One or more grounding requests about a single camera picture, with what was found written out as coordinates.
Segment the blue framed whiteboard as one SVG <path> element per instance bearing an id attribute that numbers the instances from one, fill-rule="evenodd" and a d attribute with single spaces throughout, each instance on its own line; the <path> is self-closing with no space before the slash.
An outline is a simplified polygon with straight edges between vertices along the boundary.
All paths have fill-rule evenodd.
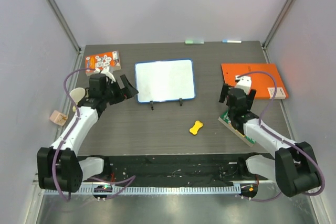
<path id="1" fill-rule="evenodd" d="M 196 97 L 192 59 L 138 62 L 134 70 L 140 104 L 193 100 Z"/>

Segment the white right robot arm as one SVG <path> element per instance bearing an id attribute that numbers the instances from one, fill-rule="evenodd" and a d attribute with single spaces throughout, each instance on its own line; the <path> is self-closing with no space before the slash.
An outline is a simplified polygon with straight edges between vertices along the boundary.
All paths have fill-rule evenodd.
<path id="1" fill-rule="evenodd" d="M 254 155 L 237 166 L 242 179 L 255 174 L 274 180 L 287 197 L 298 194 L 319 195 L 324 191 L 325 178 L 317 164 L 313 148 L 307 142 L 290 140 L 263 123 L 252 113 L 256 90 L 248 94 L 243 89 L 223 84 L 219 101 L 228 106 L 227 115 L 232 128 L 239 134 L 255 140 L 272 159 Z"/>

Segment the yellow bone-shaped eraser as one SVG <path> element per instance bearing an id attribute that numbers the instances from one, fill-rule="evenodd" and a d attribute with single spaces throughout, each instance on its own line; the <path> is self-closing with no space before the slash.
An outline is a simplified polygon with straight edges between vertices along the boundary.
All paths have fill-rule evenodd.
<path id="1" fill-rule="evenodd" d="M 203 123 L 199 120 L 196 120 L 194 125 L 189 129 L 189 132 L 193 135 L 197 135 L 199 130 L 203 127 Z"/>

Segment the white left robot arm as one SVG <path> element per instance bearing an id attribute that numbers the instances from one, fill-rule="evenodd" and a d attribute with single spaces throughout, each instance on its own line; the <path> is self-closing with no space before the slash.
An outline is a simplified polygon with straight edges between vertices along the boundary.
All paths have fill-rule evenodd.
<path id="1" fill-rule="evenodd" d="M 79 149 L 108 105 L 126 101 L 137 94 L 126 76 L 122 83 L 105 74 L 90 77 L 88 90 L 75 104 L 68 126 L 49 147 L 37 152 L 39 187 L 60 193 L 76 193 L 83 182 L 98 183 L 100 190 L 112 186 L 135 187 L 225 187 L 219 173 L 221 154 L 167 156 L 102 156 L 78 158 Z"/>

